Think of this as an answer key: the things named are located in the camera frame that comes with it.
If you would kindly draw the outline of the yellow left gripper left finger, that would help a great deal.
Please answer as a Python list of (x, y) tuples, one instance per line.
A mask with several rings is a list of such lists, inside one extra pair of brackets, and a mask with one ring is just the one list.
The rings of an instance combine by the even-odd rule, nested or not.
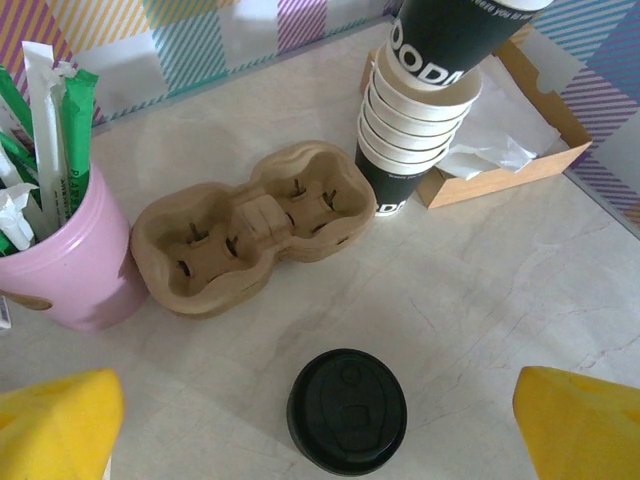
[(125, 411), (110, 368), (1, 394), (3, 479), (109, 479)]

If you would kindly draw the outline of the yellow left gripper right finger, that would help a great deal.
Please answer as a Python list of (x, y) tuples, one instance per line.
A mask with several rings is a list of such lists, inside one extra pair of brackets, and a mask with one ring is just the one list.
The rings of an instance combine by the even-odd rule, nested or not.
[(513, 412), (540, 479), (637, 479), (639, 390), (527, 366)]

